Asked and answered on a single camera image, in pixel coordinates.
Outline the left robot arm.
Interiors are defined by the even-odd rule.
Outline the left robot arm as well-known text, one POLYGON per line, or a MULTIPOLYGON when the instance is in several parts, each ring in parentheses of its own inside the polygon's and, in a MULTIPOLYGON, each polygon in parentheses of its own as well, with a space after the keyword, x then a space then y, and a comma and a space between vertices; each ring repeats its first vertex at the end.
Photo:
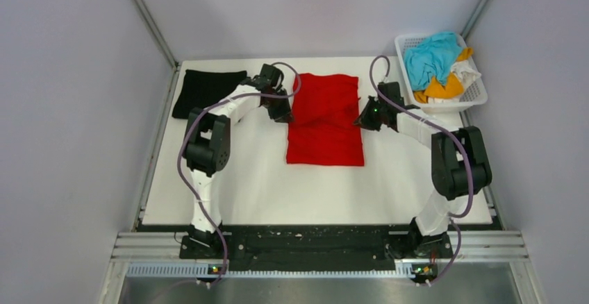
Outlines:
POLYGON ((222 217, 215 184, 230 160, 232 128, 259 107, 265 108, 277 123, 294 119, 290 107, 293 95, 282 86, 284 73, 279 67, 278 62, 264 64, 258 74, 241 78, 235 90, 219 101, 189 112, 177 160, 184 160, 190 172, 179 176, 193 194, 195 204, 187 239, 205 257, 228 253, 220 228, 222 217))

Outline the red t shirt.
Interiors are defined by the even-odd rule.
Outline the red t shirt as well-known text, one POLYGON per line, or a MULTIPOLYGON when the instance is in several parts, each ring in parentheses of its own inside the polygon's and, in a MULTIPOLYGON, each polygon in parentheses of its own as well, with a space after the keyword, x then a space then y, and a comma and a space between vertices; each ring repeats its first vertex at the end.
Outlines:
POLYGON ((365 165, 359 116, 359 77, 300 75, 294 86, 293 121, 288 124, 288 164, 362 167, 365 165))

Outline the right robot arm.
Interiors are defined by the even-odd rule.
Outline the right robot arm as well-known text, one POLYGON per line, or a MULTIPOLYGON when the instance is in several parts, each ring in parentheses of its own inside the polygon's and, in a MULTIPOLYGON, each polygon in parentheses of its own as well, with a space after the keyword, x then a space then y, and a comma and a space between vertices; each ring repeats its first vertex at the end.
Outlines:
POLYGON ((474 196, 492 181, 482 132, 475 126, 446 124, 406 105, 398 82, 380 82, 354 125, 379 131, 387 126, 431 152, 432 192, 411 219, 408 233, 387 250, 395 258, 425 257, 445 247, 447 229, 470 213, 474 196))

